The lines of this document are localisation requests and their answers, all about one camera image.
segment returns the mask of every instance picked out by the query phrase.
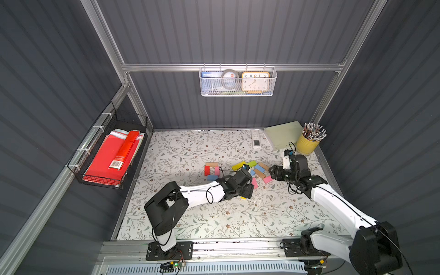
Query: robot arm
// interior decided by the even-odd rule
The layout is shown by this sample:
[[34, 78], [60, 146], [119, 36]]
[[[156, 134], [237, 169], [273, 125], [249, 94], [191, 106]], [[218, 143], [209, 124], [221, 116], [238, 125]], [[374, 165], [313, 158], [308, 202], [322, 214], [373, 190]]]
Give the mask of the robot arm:
[[351, 236], [311, 228], [301, 233], [301, 251], [306, 254], [329, 252], [351, 263], [361, 275], [380, 275], [402, 267], [397, 233], [392, 225], [377, 222], [337, 194], [320, 176], [311, 176], [303, 155], [294, 155], [291, 150], [286, 150], [284, 155], [283, 166], [274, 165], [269, 169], [272, 178], [295, 185], [296, 192], [302, 192], [327, 209]]
[[[305, 254], [325, 251], [350, 262], [361, 275], [381, 275], [402, 267], [395, 228], [379, 223], [338, 195], [320, 176], [312, 176], [307, 159], [284, 152], [283, 166], [269, 169], [274, 180], [286, 181], [291, 190], [304, 194], [327, 209], [350, 233], [350, 238], [337, 236], [315, 227], [301, 233], [300, 250]], [[153, 238], [163, 251], [176, 245], [174, 226], [191, 207], [242, 196], [251, 198], [253, 185], [249, 166], [244, 165], [233, 176], [208, 184], [186, 187], [176, 182], [166, 184], [146, 204], [145, 211], [153, 227]]]
[[199, 186], [178, 186], [175, 181], [167, 183], [144, 206], [153, 227], [153, 238], [168, 251], [177, 243], [174, 227], [188, 208], [215, 203], [242, 196], [251, 198], [253, 185], [249, 166], [243, 165], [235, 175], [219, 178]]

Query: white wire basket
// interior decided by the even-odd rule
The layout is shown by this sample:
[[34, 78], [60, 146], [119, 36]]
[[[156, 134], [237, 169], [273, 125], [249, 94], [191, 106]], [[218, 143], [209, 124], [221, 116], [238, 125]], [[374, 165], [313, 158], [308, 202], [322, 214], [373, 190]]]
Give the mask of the white wire basket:
[[272, 96], [277, 74], [275, 67], [220, 65], [200, 67], [199, 78], [202, 96]]

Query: yellow pencil holder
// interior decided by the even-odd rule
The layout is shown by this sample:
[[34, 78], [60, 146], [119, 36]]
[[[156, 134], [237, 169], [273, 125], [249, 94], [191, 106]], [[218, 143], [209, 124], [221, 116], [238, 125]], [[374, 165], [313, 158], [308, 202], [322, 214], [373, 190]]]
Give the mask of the yellow pencil holder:
[[304, 154], [313, 152], [321, 141], [307, 140], [303, 135], [297, 141], [297, 150]]

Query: table surface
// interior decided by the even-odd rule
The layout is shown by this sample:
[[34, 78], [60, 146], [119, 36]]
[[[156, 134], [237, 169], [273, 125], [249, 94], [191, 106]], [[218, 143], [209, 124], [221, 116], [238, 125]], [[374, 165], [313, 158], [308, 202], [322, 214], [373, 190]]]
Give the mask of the table surface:
[[[252, 147], [250, 130], [154, 132], [117, 240], [152, 239], [151, 224], [143, 208], [145, 203], [170, 181], [185, 186], [208, 183], [204, 176], [206, 162], [218, 162], [224, 170], [252, 160], [268, 167], [282, 165], [283, 150], [273, 151], [262, 131], [260, 141], [261, 148]], [[315, 153], [308, 155], [307, 160], [312, 175], [325, 179]], [[259, 187], [251, 199], [233, 198], [187, 210], [175, 227], [176, 237], [299, 236], [302, 230], [315, 226], [333, 234], [348, 235], [323, 207], [305, 195], [290, 195], [285, 182], [264, 183], [258, 176], [254, 177]]]

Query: white vent grille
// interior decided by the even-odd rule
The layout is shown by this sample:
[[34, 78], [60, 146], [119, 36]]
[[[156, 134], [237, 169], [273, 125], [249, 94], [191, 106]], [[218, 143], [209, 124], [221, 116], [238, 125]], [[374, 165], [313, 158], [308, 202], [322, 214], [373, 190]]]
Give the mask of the white vent grille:
[[[107, 269], [108, 275], [159, 275], [160, 264], [112, 264]], [[240, 261], [240, 262], [201, 262], [187, 263], [179, 274], [222, 274], [255, 272], [289, 272], [307, 274], [304, 263], [290, 260]]]

